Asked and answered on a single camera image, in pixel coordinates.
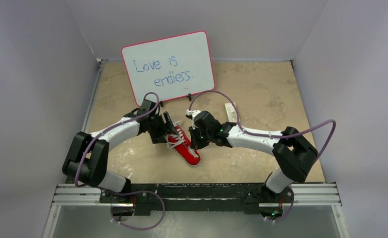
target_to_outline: floor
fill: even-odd
[[[227,94],[238,106],[244,126],[261,130],[283,130],[292,126],[309,128],[290,62],[217,62],[213,64],[216,90]],[[173,120],[185,120],[187,98],[165,102]],[[193,109],[207,110],[220,122],[227,121],[226,99],[203,94]],[[117,122],[136,108],[125,67],[121,62],[105,65],[91,111],[89,131],[98,131]],[[305,137],[313,142],[311,134]],[[147,133],[131,138],[109,154],[108,169],[136,183],[264,182],[278,168],[274,157],[245,148],[210,145],[199,151],[201,163],[188,166],[165,144],[152,144]],[[308,182],[325,181],[319,161]]]

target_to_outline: table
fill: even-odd
[[[237,105],[242,124],[261,130],[299,131],[309,128],[306,113],[290,62],[215,62],[216,88]],[[164,103],[173,121],[184,120],[189,135],[191,122],[185,117],[187,98]],[[207,110],[220,122],[227,121],[227,100],[219,94],[201,95],[193,109]],[[90,111],[89,132],[117,122],[136,108],[135,100],[121,62],[106,63]],[[314,144],[311,134],[305,137]],[[274,157],[246,148],[217,147],[210,144],[199,151],[201,163],[188,166],[165,144],[152,144],[147,133],[131,138],[109,154],[108,169],[130,178],[134,183],[212,183],[264,182],[278,168]],[[319,161],[307,182],[325,181]]]

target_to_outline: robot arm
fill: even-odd
[[[118,123],[123,123],[131,118],[143,115],[152,110],[154,106],[154,102],[144,100],[140,108],[124,115]],[[119,144],[143,132],[150,134],[153,144],[166,143],[165,136],[177,132],[173,127],[169,114],[164,112],[164,116],[165,120],[163,120],[162,115],[159,113],[152,112],[145,117],[127,122],[102,134],[95,141],[92,148],[90,148],[90,158],[84,160],[79,181],[91,187],[101,187],[114,192],[130,191],[131,181],[128,178],[107,169],[108,153]],[[102,129],[92,133],[79,132],[75,135],[62,166],[63,174],[75,178],[83,152],[86,150],[89,142],[99,133],[103,133],[103,131],[105,130]]]
[[[273,137],[298,133],[293,127],[287,127],[284,131],[245,128],[252,133],[270,135],[261,137],[244,133],[239,125],[233,122],[221,124],[208,111],[187,111],[186,116],[193,121],[189,131],[191,147],[194,149],[202,149],[212,142],[217,146],[244,147],[274,156],[280,168],[270,174],[263,186],[274,193],[282,192],[293,182],[304,182],[316,162],[318,152],[303,136],[290,139]]]

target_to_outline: gray wall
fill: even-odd
[[[97,62],[64,0],[0,0],[0,237],[40,237]]]
[[[217,60],[291,60],[328,0],[68,0],[96,57],[196,30]]]
[[[295,71],[310,124],[337,119],[321,163],[351,237],[388,237],[388,0],[329,0]]]

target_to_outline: whiteboard frame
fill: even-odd
[[[129,74],[128,74],[128,68],[127,68],[127,64],[125,62],[125,59],[124,59],[124,54],[122,53],[122,50],[126,47],[130,47],[130,46],[136,46],[136,45],[142,45],[142,44],[145,44],[145,43],[150,43],[150,42],[154,42],[154,41],[161,41],[161,40],[165,40],[165,39],[169,39],[169,38],[174,38],[174,37],[179,37],[179,36],[185,36],[185,35],[190,35],[190,34],[195,34],[195,33],[199,33],[199,32],[204,32],[204,34],[206,34],[206,38],[207,38],[207,48],[208,48],[208,53],[209,53],[209,56],[210,56],[210,65],[211,65],[211,73],[212,73],[212,76],[213,76],[213,88],[211,90],[214,90],[215,87],[216,87],[216,79],[214,78],[214,68],[213,68],[213,62],[211,60],[211,52],[210,52],[210,42],[208,40],[208,35],[207,33],[204,31],[204,30],[201,30],[201,31],[193,31],[193,32],[188,32],[188,33],[183,33],[183,34],[179,34],[179,35],[175,35],[175,36],[169,36],[169,37],[164,37],[164,38],[159,38],[159,39],[155,39],[155,40],[151,40],[151,41],[144,41],[144,42],[141,42],[141,43],[135,43],[135,44],[131,44],[131,45],[126,45],[124,47],[121,48],[121,56],[122,56],[122,61],[124,62],[124,66],[125,66],[125,70],[126,70],[126,73],[128,75],[128,80],[129,80],[129,84],[131,85],[131,91],[132,91],[132,96],[134,97],[134,101],[135,101],[135,104],[137,104],[137,106],[141,106],[137,103],[137,99],[135,98],[135,93],[134,93],[134,89],[132,87],[132,83],[131,83],[131,79],[129,77]],[[194,92],[194,93],[191,93],[191,95],[195,95],[195,94],[199,94],[201,93],[202,91],[200,92]],[[169,98],[169,99],[166,99],[166,100],[163,100],[163,102],[167,102],[167,101],[170,101],[170,100],[175,100],[175,99],[178,99],[178,98],[184,98],[184,97],[187,97],[188,95],[184,95],[184,96],[179,96],[179,97],[176,97],[176,98]]]

